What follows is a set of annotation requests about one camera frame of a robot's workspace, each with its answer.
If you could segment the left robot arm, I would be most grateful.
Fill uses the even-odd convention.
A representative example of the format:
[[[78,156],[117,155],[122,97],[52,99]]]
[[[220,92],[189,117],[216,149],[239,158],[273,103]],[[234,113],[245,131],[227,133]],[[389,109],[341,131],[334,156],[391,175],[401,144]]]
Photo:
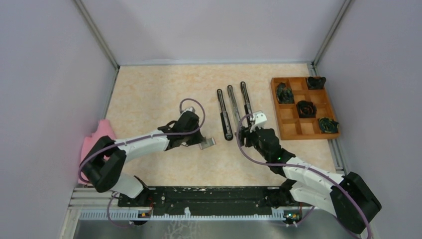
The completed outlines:
[[[81,162],[80,174],[97,192],[115,191],[129,197],[135,205],[143,206],[149,200],[148,188],[136,176],[124,174],[124,165],[151,153],[200,144],[203,139],[199,116],[185,110],[178,120],[138,138],[100,137]]]

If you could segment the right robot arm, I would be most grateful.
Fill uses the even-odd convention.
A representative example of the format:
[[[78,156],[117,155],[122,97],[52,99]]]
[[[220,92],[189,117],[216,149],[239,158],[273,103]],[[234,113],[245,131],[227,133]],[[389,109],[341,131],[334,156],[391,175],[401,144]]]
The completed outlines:
[[[346,175],[319,169],[282,148],[273,129],[241,127],[239,147],[253,147],[262,165],[286,178],[280,198],[286,205],[304,202],[332,214],[354,234],[361,234],[381,211],[382,205],[360,175]]]

